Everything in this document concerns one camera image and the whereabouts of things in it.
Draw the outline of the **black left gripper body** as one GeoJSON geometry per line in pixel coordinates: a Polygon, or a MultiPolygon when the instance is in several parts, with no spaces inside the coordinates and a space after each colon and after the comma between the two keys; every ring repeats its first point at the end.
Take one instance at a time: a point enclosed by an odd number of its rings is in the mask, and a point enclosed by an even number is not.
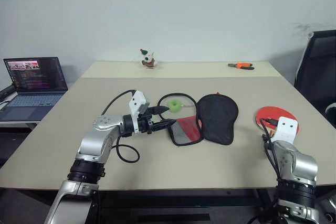
{"type": "Polygon", "coordinates": [[[138,115],[138,127],[141,133],[151,134],[157,131],[157,125],[152,121],[152,116],[158,113],[157,108],[147,108],[144,113],[138,115]]]}

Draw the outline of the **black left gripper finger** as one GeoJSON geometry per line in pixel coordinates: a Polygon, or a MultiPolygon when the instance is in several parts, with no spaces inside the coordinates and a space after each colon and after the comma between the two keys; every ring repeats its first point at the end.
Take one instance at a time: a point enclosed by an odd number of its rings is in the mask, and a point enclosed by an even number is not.
{"type": "Polygon", "coordinates": [[[152,131],[156,132],[156,131],[164,130],[172,126],[175,122],[176,122],[175,119],[164,119],[159,122],[153,123],[152,131]]]}
{"type": "Polygon", "coordinates": [[[151,115],[160,115],[166,111],[168,111],[170,108],[166,106],[153,106],[149,108],[149,114],[151,115]]]}

